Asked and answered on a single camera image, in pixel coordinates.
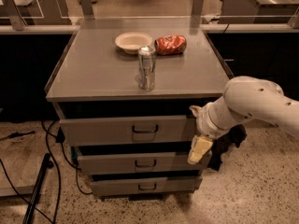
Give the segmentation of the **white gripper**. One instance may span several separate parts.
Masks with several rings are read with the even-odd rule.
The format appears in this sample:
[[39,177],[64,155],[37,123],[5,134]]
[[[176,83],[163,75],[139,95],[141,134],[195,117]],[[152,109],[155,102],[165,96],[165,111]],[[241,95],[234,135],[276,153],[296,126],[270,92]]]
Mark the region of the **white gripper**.
[[196,117],[197,129],[201,134],[200,136],[195,135],[193,137],[191,149],[187,159],[188,164],[196,164],[211,149],[213,145],[212,140],[219,139],[226,134],[226,131],[217,127],[212,121],[208,113],[209,105],[205,105],[204,107],[191,105],[189,109]]

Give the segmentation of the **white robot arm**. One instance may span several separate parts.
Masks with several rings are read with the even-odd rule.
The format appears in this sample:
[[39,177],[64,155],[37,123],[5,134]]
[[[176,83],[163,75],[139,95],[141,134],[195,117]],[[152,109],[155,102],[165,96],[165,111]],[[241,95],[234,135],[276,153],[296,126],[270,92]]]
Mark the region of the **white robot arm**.
[[252,119],[276,125],[299,138],[299,102],[286,97],[280,86],[269,80],[234,77],[219,99],[203,107],[191,105],[190,110],[196,117],[198,134],[192,139],[188,164],[197,164],[215,140]]

